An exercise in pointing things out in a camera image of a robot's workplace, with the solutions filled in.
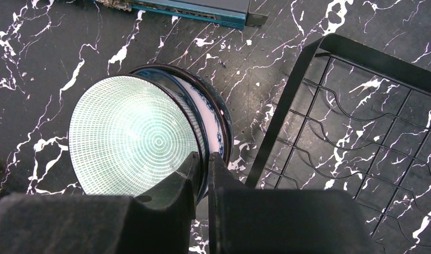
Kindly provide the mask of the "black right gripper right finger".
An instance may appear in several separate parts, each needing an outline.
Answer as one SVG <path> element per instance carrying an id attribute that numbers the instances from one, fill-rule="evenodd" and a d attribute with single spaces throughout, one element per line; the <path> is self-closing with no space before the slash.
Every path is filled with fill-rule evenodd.
<path id="1" fill-rule="evenodd" d="M 209 158 L 208 206 L 211 253 L 375 253 L 346 192 L 249 188 L 218 153 Z"/>

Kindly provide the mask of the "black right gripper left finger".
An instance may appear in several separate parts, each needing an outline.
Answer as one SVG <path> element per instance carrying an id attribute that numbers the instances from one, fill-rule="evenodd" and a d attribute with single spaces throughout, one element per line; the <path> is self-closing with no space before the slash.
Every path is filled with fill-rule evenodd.
<path id="1" fill-rule="evenodd" d="M 131 196 L 22 195 L 0 201 L 0 253 L 187 253 L 199 156 Z"/>

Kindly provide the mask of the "black wire dish rack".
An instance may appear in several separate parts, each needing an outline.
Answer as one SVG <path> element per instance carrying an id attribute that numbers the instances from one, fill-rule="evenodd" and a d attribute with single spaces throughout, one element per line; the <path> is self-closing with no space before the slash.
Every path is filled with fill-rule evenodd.
<path id="1" fill-rule="evenodd" d="M 346 192 L 375 253 L 431 253 L 431 71 L 330 34 L 287 77 L 246 185 Z"/>

